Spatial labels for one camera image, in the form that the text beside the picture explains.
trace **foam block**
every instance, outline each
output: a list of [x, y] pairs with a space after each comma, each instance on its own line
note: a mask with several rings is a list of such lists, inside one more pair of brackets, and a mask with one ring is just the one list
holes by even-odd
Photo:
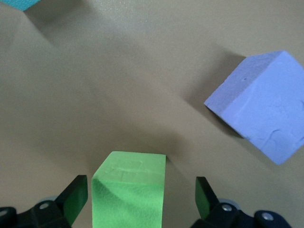
[[304, 70], [286, 51], [247, 57], [205, 105], [276, 164], [304, 144]]
[[35, 5], [40, 0], [0, 0], [12, 7], [15, 7], [21, 11], [27, 10], [32, 5]]
[[92, 178], [93, 228], [161, 228], [166, 155], [112, 152]]

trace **cube face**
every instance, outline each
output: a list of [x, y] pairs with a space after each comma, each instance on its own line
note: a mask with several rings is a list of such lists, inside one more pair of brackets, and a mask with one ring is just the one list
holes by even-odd
[[94, 228], [161, 228], [166, 156], [112, 152], [92, 179]]
[[[258, 74], [256, 70], [247, 78], [244, 72], [249, 67], [262, 66], [261, 59], [266, 64]], [[285, 51], [248, 57], [244, 61], [249, 60], [250, 66], [241, 63], [205, 105], [273, 162], [281, 164], [304, 144], [304, 70]], [[247, 83], [244, 78], [250, 82], [246, 86], [242, 85]], [[231, 84], [243, 89], [231, 91]], [[229, 90], [226, 94], [233, 94], [233, 99], [224, 98], [226, 90]]]
[[0, 0], [14, 8], [17, 8], [21, 11], [27, 10], [29, 7], [35, 5], [40, 0]]

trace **purple cube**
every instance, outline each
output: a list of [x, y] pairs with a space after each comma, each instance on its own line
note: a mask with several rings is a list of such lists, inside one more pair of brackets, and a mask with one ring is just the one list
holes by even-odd
[[205, 105], [276, 164], [304, 144], [304, 69], [286, 51], [247, 57]]

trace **beige table surface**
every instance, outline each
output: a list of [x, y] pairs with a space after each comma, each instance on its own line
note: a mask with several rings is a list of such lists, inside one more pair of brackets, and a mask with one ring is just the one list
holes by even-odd
[[[115, 150], [168, 156], [164, 228], [199, 217], [196, 176], [304, 226], [304, 148], [277, 166], [203, 104], [244, 57], [304, 65], [303, 0], [0, 3], [0, 204], [23, 212]], [[91, 227], [90, 198], [74, 228]]]

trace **silver screw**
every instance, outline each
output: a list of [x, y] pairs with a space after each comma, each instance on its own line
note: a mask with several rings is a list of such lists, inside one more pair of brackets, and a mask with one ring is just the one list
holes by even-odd
[[267, 221], [273, 221], [274, 220], [274, 217], [271, 214], [267, 213], [267, 212], [264, 212], [262, 214], [262, 217], [263, 217], [263, 219], [265, 219]]
[[228, 204], [223, 204], [222, 208], [224, 211], [232, 211], [232, 207]]
[[8, 213], [8, 210], [0, 211], [0, 217], [6, 215], [7, 213]]
[[39, 207], [39, 209], [45, 209], [45, 208], [47, 208], [48, 207], [48, 203], [44, 203], [44, 204], [41, 204], [40, 205], [40, 207]]

